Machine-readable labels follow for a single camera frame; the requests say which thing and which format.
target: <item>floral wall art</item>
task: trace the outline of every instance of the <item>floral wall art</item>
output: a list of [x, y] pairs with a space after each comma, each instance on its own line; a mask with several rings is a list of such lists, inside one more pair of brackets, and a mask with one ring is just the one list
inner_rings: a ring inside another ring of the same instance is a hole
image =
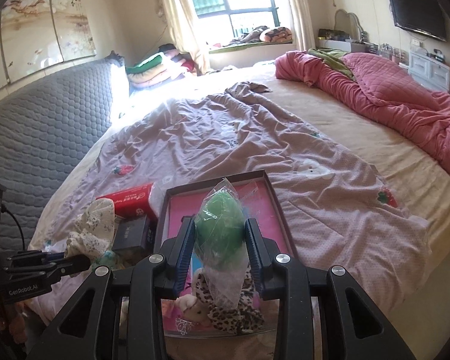
[[82, 0], [7, 0], [0, 12], [0, 88], [96, 55]]

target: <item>black cable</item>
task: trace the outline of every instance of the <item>black cable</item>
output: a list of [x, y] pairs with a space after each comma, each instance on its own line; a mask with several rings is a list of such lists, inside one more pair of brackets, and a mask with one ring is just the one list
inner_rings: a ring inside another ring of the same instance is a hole
[[17, 224], [18, 230], [20, 230], [20, 236], [22, 237], [22, 250], [25, 251], [25, 238], [23, 237], [23, 231], [22, 231], [22, 227], [20, 226], [20, 223], [18, 223], [18, 220], [17, 220], [17, 218], [15, 218], [15, 215], [13, 215], [8, 210], [8, 208], [5, 206], [5, 204], [2, 204], [1, 211], [6, 212], [8, 215], [10, 215], [12, 217], [12, 219], [15, 221], [15, 223]]

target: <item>curtain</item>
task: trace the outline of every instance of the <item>curtain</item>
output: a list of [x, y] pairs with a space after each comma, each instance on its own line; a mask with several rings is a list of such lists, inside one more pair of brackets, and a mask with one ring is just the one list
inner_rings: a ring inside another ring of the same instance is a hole
[[293, 43], [297, 50], [306, 51], [315, 47], [312, 19], [308, 0], [289, 0], [292, 14]]
[[210, 68], [208, 46], [198, 31], [198, 16], [192, 0], [160, 0], [161, 8], [168, 22], [170, 36], [177, 49], [189, 52], [205, 73]]

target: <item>black tv screen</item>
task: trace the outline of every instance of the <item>black tv screen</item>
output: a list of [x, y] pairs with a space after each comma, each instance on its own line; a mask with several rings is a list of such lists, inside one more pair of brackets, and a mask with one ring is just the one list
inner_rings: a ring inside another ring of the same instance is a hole
[[446, 41], [445, 18], [437, 0], [390, 0], [395, 26]]

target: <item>pink quilt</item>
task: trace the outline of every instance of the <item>pink quilt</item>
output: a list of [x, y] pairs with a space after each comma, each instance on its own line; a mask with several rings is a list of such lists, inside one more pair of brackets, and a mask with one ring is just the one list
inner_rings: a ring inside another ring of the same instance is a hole
[[450, 94], [423, 88], [377, 55], [354, 53], [342, 61], [356, 82], [299, 51], [277, 58], [276, 77], [317, 86], [358, 114], [398, 131], [450, 173]]

